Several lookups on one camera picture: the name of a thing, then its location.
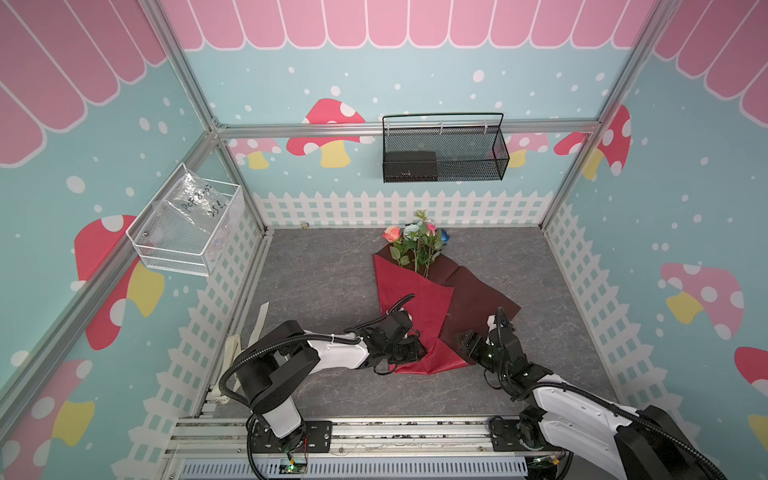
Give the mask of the pink orange fake rose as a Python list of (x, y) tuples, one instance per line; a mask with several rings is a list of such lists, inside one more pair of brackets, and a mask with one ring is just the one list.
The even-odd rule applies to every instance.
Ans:
[(395, 243), (401, 239), (402, 229), (398, 226), (389, 226), (382, 237), (389, 243)]

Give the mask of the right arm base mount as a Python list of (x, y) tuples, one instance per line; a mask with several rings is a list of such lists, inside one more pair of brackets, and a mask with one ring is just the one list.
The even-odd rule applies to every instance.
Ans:
[(494, 416), (489, 419), (488, 428), (495, 452), (538, 451), (543, 448), (538, 430), (528, 420)]

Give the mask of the dark red wrapping paper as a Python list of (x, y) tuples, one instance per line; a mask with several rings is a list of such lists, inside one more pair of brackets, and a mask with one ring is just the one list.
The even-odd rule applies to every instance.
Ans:
[(488, 333), (488, 318), (498, 308), (510, 319), (521, 310), (520, 305), (446, 256), (435, 260), (426, 277), (397, 265), (387, 247), (374, 254), (373, 262), (383, 311), (408, 294), (415, 296), (405, 309), (427, 355), (399, 367), (398, 374), (434, 375), (472, 365), (472, 360), (460, 354), (460, 337), (467, 331)]

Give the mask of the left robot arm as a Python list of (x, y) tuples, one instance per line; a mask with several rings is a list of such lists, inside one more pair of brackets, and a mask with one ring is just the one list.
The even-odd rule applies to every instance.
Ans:
[(221, 373), (218, 388), (247, 407), (277, 439), (287, 440), (304, 427), (292, 395), (310, 375), (331, 369), (371, 369), (387, 375), (426, 355), (404, 309), (339, 334), (313, 333), (291, 320), (238, 354)]

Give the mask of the light blue fake flower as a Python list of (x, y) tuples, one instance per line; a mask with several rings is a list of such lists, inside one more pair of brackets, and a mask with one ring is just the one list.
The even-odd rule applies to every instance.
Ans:
[(441, 240), (442, 229), (437, 227), (435, 235), (429, 235), (427, 224), (434, 224), (423, 210), (416, 212), (416, 221), (402, 229), (402, 237), (395, 243), (389, 243), (389, 252), (394, 262), (403, 268), (411, 268), (415, 273), (427, 277), (431, 265), (442, 254), (445, 243)]

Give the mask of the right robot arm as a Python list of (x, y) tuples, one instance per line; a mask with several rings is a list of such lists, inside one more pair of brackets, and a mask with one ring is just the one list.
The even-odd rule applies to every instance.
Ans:
[(495, 375), (512, 401), (525, 403), (513, 435), (523, 447), (564, 449), (617, 479), (724, 478), (665, 410), (611, 402), (530, 361), (503, 310), (487, 333), (455, 338), (462, 357)]

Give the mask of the cream ribbon strip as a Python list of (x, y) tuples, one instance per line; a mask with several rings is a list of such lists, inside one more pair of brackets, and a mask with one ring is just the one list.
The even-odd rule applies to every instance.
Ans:
[(262, 304), (259, 308), (258, 315), (256, 317), (255, 326), (247, 330), (249, 336), (246, 342), (241, 341), (239, 334), (229, 335), (224, 342), (224, 353), (222, 358), (221, 373), (224, 373), (229, 367), (234, 364), (235, 359), (243, 353), (247, 348), (256, 344), (262, 335), (262, 330), (266, 322), (269, 309), (269, 303)]

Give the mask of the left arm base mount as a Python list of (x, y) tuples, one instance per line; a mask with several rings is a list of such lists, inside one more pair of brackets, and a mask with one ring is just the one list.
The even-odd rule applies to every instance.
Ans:
[(251, 451), (258, 454), (329, 453), (332, 433), (331, 421), (305, 421), (293, 433), (279, 439), (270, 428), (256, 423), (247, 434), (247, 442)]

